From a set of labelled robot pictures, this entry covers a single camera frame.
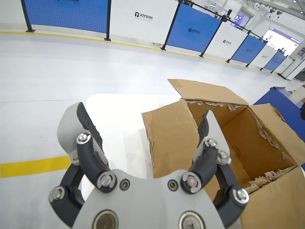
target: blue table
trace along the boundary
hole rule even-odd
[[[254,105],[270,103],[283,116],[286,123],[305,141],[305,120],[301,118],[300,108],[302,103],[294,104],[288,99],[290,93],[285,87],[272,87]]]

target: black rubber grip pad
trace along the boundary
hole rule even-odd
[[[83,125],[84,129],[88,130],[93,138],[95,139],[95,141],[97,142],[97,144],[100,146],[100,148],[103,150],[103,140],[99,134],[99,132],[96,130],[96,127],[94,126],[92,120],[90,119],[85,106],[82,102],[79,103],[78,107],[77,107],[77,117],[80,121],[80,123]]]

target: safety fence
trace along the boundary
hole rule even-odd
[[[135,38],[255,65],[273,72],[286,56],[267,41],[188,0],[21,0],[27,32],[60,26]]]

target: yellow floor line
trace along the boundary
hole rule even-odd
[[[139,46],[139,45],[134,45],[134,44],[126,44],[126,43],[115,42],[115,41],[105,41],[103,39],[95,39],[95,38],[90,38],[90,37],[77,37],[77,36],[69,36],[69,35],[61,35],[61,34],[39,33],[39,32],[31,33],[31,32],[18,32],[18,31],[0,31],[0,33],[2,33],[2,34],[32,34],[32,35],[54,36],[54,37],[69,37],[69,38],[76,38],[76,39],[84,39],[84,40],[92,40],[92,41],[98,41],[98,42],[112,43],[112,44],[118,44],[118,45],[125,45],[125,46],[131,46],[131,47],[138,47],[138,48],[163,52],[160,48],[144,47],[144,46]],[[178,54],[178,55],[183,55],[183,56],[194,57],[194,58],[201,58],[198,55],[195,56],[195,55],[191,55],[191,54],[184,54],[184,53],[173,52],[173,51],[166,51],[166,52],[173,53],[173,54]],[[211,59],[211,58],[203,58],[203,59],[224,63],[224,61],[215,60],[215,59]],[[239,66],[239,67],[245,67],[244,65],[239,65],[239,64],[232,64],[232,63],[229,63],[229,64]],[[248,67],[248,69],[257,71],[257,69],[252,68],[252,67]]]
[[[71,162],[68,156],[48,159],[3,163],[0,165],[0,178],[17,177],[67,169]]]

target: blue fence panel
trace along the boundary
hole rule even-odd
[[[220,20],[181,4],[167,45],[203,52]]]
[[[31,24],[106,32],[108,0],[25,0]]]
[[[274,71],[284,60],[286,56],[280,52],[277,52],[273,58],[264,66],[265,69]]]
[[[248,35],[231,59],[250,64],[266,44]]]

